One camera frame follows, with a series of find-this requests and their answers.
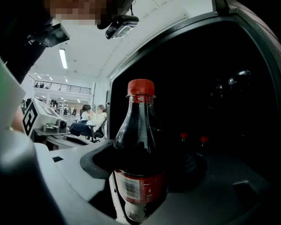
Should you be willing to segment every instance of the red cap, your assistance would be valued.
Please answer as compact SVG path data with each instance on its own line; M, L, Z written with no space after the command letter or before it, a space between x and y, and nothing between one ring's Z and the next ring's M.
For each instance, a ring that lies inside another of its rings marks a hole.
M148 79L134 79L128 83L128 95L131 94L154 95L154 83Z
M188 137L188 134L187 134L187 133L180 133L180 137L181 137L181 138L187 138L187 137Z
M208 137L201 137L201 142L202 143L208 143L209 142Z

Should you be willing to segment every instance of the dark liquid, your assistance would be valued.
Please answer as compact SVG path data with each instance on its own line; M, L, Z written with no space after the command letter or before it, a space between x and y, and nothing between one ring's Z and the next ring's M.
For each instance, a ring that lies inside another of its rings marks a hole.
M140 177L157 175L166 168L167 145L149 103L130 103L127 116L114 141L117 168Z

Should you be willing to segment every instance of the seated person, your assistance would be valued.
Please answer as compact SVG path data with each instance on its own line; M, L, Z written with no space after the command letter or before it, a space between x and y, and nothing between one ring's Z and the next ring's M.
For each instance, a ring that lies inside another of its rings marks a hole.
M79 123L86 124L88 120L90 120L90 117L92 113L94 113L90 107L90 105L84 105L83 109L85 112L81 114L81 119L78 121Z
M50 107L52 108L53 111L56 111L57 103L55 100L53 100L53 99L51 100Z
M93 129L94 132L96 132L107 118L107 113L103 105L99 105L96 108L96 113L94 113L93 111L91 111L90 113L90 120L87 121L87 124L72 123L70 127L71 134L75 136L80 136L80 133L90 133L90 127L88 127L88 125L95 125Z

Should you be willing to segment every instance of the white ceiling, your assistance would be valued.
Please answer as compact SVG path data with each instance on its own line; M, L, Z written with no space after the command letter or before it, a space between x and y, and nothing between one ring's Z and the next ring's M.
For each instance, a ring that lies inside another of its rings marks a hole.
M56 83L66 83L66 76L70 85L91 88L93 82L108 77L121 62L158 33L183 19L211 10L211 0L136 0L133 12L140 19L139 26L127 36L113 40L107 40L106 30L98 30L95 25L61 21L70 40L47 48L30 75L39 80L37 75L43 79L49 74ZM66 50L68 69L62 67L60 48Z

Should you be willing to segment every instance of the ceiling light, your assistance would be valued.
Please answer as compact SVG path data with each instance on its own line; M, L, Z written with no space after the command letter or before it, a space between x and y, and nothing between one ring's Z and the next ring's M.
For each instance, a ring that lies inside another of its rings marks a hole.
M65 51L65 49L60 48L59 54L60 54L60 59L61 59L62 66L64 67L64 69L67 69L67 60L66 60L66 51Z

